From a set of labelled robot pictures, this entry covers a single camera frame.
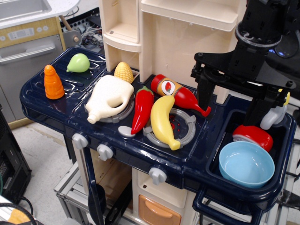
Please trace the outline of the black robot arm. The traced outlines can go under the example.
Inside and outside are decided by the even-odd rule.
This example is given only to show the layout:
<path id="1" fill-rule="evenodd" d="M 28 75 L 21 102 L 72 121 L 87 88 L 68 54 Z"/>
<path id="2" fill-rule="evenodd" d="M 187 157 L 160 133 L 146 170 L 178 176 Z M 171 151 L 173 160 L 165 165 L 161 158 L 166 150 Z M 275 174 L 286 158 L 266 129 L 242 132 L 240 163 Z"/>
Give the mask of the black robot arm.
<path id="1" fill-rule="evenodd" d="M 228 53 L 197 53 L 191 76 L 197 86 L 197 100 L 207 109 L 216 86 L 252 98 L 244 125 L 260 122 L 272 108 L 282 106 L 295 82 L 266 63 L 269 50 L 282 36 L 300 27 L 296 0 L 249 0 L 242 21 L 237 25 L 238 40 Z"/>

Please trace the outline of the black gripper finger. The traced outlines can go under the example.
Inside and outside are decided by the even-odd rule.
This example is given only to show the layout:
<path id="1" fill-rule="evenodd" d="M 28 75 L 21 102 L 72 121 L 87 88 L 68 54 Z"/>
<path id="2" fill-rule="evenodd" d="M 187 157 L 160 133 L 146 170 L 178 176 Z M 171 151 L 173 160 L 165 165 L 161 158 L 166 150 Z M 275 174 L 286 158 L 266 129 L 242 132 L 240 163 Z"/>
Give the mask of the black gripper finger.
<path id="1" fill-rule="evenodd" d="M 199 76 L 199 78 L 197 78 L 197 81 L 198 105 L 203 110 L 207 110 L 211 97 L 213 95 L 215 84 L 207 77 L 207 75 L 204 72 Z"/>
<path id="2" fill-rule="evenodd" d="M 271 98 L 260 99 L 253 98 L 243 122 L 244 126 L 257 125 L 263 117 L 269 112 L 276 101 Z"/>

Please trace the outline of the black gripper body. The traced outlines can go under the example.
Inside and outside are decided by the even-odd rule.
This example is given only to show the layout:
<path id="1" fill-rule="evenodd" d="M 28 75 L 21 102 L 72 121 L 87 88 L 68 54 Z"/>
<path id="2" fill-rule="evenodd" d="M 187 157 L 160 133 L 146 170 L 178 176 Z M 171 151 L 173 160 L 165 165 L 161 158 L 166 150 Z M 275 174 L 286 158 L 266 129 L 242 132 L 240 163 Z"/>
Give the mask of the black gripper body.
<path id="1" fill-rule="evenodd" d="M 204 72 L 216 86 L 252 98 L 271 98 L 275 105 L 284 103 L 285 94 L 296 88 L 296 83 L 270 67 L 265 59 L 268 48 L 237 43 L 227 53 L 196 53 L 191 76 L 197 78 Z"/>

